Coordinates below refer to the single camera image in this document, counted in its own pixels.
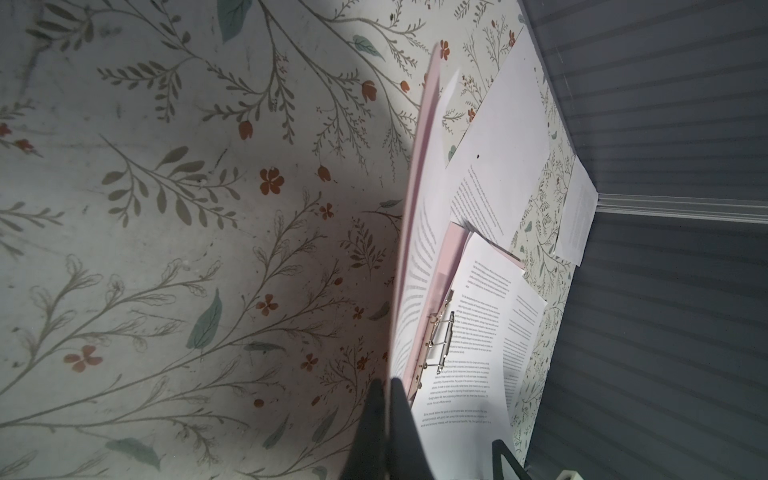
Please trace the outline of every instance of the floral tablecloth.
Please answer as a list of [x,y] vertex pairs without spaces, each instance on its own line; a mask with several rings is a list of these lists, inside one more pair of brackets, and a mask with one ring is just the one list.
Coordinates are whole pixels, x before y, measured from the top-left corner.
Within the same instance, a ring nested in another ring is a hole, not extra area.
[[[385,370],[429,52],[462,72],[450,157],[528,35],[517,4],[0,10],[0,477],[335,478]],[[520,459],[573,271],[574,155],[537,71],[551,156],[510,248],[548,306]]]

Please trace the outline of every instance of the paper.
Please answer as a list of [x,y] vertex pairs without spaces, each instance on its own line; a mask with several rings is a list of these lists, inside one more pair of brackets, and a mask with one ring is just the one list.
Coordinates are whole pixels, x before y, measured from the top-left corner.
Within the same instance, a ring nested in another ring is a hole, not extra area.
[[598,207],[598,191],[578,158],[574,161],[571,182],[565,195],[560,233],[554,246],[554,254],[563,260],[581,266],[584,248],[587,246],[589,229]]
[[[433,63],[429,70],[431,78],[428,79],[427,88],[436,90],[437,84],[430,83],[436,82],[439,77],[439,62],[435,63],[434,59],[433,55]],[[443,89],[434,115],[430,118],[429,131],[425,132],[424,138],[421,142],[417,142],[416,146],[416,148],[423,147],[424,151],[419,154],[422,155],[421,158],[414,160],[415,163],[422,162],[422,165],[419,165],[420,172],[415,177],[415,184],[411,185],[409,182],[409,189],[412,191],[409,193],[412,195],[413,205],[404,219],[406,225],[403,228],[402,245],[399,251],[399,256],[404,261],[398,268],[396,285],[398,295],[393,309],[395,315],[390,340],[392,342],[391,360],[388,365],[390,378],[397,377],[405,380],[405,377],[410,377],[406,375],[406,365],[413,350],[419,318],[425,308],[429,284],[434,277],[442,239],[450,224],[450,192],[445,188],[447,173],[442,149],[441,119],[457,81],[458,72]],[[435,100],[436,91],[433,91],[433,95],[425,95],[422,109],[429,108],[427,104]],[[410,207],[411,205],[406,204],[406,211]]]
[[480,236],[470,236],[452,284],[448,310],[455,324],[445,368],[439,375],[427,368],[412,407],[438,480],[492,478],[491,443],[511,442],[501,359],[506,314],[525,283],[522,274]]
[[549,156],[536,64],[533,42],[525,32],[448,166],[456,223],[469,223],[503,248],[511,244]]
[[518,284],[511,315],[504,334],[504,392],[509,423],[515,416],[522,380],[538,338],[538,328],[547,302],[524,280]]

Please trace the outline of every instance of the gray wall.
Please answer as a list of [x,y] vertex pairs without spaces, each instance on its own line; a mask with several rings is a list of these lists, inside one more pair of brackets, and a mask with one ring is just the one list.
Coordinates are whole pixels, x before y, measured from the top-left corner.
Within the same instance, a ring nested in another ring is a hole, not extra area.
[[768,2],[521,4],[598,191],[768,200]]
[[530,473],[768,475],[768,226],[597,214]]

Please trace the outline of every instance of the teal leaf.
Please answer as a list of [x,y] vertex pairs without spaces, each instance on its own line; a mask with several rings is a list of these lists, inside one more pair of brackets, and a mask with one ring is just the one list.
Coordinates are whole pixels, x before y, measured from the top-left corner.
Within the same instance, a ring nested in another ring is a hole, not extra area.
[[160,457],[157,456],[157,453],[152,447],[148,447],[136,439],[110,440],[105,447],[113,452],[124,453],[125,455],[128,455],[141,463],[151,465],[160,471]]
[[217,0],[221,41],[235,38],[243,29],[243,21],[253,0]]
[[283,420],[283,423],[280,424],[279,427],[277,427],[277,430],[275,432],[266,437],[266,440],[264,440],[264,443],[261,445],[265,449],[269,450],[280,441],[280,439],[283,437],[283,433],[286,431],[286,425],[288,425],[288,417],[290,417],[290,414],[286,415],[286,419]]
[[379,53],[378,50],[376,50],[376,47],[373,46],[371,41],[368,38],[362,37],[360,35],[355,35],[352,37],[352,41],[355,44],[355,48],[357,48],[359,51],[364,51],[367,54],[373,55],[374,57],[379,57],[382,60],[384,57]]
[[190,338],[187,340],[188,349],[203,349],[213,342],[214,337],[216,336],[216,330],[219,328],[221,308],[219,289],[216,289],[214,301],[211,302],[208,310],[204,311],[194,324],[192,333],[190,333]]
[[328,476],[328,469],[325,467],[315,467],[312,469],[312,473],[317,475],[320,480],[326,480]]
[[320,426],[317,427],[317,430],[312,434],[312,441],[315,443],[320,443],[323,441],[323,439],[328,434],[328,431],[331,429],[331,425],[333,425],[333,420],[336,419],[336,414],[339,413],[339,407],[336,407],[336,410],[333,410],[333,413],[328,415],[321,423]]
[[387,200],[386,202],[379,202],[379,206],[381,208],[392,208],[395,205],[399,204],[400,202],[402,202],[402,199],[400,199],[400,200]]
[[379,308],[376,313],[368,317],[368,320],[373,320],[374,322],[376,320],[381,320],[384,318],[387,313],[389,313],[389,300],[385,301],[384,304],[382,304],[381,308]]
[[265,342],[251,342],[248,345],[245,345],[244,349],[248,352],[269,352],[270,350],[283,350],[286,352],[280,345]]

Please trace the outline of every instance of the floral pattern surface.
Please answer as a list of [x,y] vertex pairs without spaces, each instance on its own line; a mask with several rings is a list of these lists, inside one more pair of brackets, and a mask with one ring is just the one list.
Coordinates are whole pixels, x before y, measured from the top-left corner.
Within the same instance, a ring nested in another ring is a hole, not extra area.
[[[450,158],[528,35],[517,4],[4,13],[0,477],[336,478],[388,358],[429,52],[462,72]],[[573,273],[553,251],[574,154],[536,74],[551,152],[509,248],[548,306],[521,460]]]

